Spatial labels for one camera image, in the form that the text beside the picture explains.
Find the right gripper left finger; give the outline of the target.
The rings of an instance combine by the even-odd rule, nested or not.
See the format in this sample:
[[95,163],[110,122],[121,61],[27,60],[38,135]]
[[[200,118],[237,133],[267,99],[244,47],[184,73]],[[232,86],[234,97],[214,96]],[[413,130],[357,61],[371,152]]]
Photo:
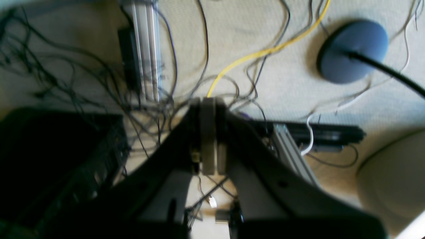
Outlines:
[[58,216],[44,239],[188,239],[186,198],[194,149],[214,125],[214,98],[193,99],[182,121],[128,178]]

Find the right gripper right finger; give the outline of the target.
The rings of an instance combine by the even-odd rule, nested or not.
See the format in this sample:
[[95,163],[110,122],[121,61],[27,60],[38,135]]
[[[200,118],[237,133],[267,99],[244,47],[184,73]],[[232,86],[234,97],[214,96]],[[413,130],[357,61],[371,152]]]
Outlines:
[[380,220],[341,202],[287,168],[247,121],[216,100],[217,137],[240,213],[232,239],[387,239]]

